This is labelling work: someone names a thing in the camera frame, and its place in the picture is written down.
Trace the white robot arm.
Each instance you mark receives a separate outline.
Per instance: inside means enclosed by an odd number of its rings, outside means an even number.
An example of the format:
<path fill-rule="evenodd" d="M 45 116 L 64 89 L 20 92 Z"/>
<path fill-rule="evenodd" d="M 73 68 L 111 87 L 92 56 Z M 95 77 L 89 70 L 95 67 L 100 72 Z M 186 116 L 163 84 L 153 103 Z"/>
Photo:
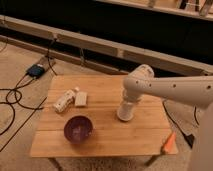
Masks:
<path fill-rule="evenodd" d="M 202 108 L 188 171 L 213 171 L 213 76 L 156 78 L 150 66 L 140 65 L 124 78 L 123 87 L 127 102 L 148 94 Z"/>

